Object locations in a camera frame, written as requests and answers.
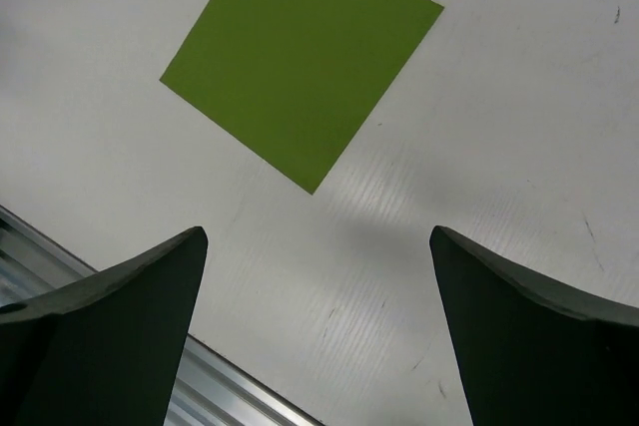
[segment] white table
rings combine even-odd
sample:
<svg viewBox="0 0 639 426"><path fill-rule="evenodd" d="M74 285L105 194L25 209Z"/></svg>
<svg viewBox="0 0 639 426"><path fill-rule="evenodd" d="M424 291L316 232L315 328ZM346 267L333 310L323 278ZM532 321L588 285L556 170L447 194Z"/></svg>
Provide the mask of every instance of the white table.
<svg viewBox="0 0 639 426"><path fill-rule="evenodd" d="M105 268L193 224L191 332L327 425L470 424L427 239L639 305L639 2L446 9L314 196L163 86L208 0L0 0L0 205Z"/></svg>

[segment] sticky note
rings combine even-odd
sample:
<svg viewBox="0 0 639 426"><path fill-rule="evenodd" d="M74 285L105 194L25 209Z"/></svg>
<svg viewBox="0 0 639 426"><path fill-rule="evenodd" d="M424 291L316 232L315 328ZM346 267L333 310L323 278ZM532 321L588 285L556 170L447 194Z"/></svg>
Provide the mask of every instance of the sticky note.
<svg viewBox="0 0 639 426"><path fill-rule="evenodd" d="M442 9L210 0L161 81L312 194Z"/></svg>

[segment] green paper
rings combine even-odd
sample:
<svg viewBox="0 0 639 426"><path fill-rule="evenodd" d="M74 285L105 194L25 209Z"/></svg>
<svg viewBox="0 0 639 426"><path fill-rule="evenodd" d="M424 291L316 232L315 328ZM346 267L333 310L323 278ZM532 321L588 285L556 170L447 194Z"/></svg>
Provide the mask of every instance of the green paper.
<svg viewBox="0 0 639 426"><path fill-rule="evenodd" d="M162 82L313 193L442 9L211 0Z"/></svg>

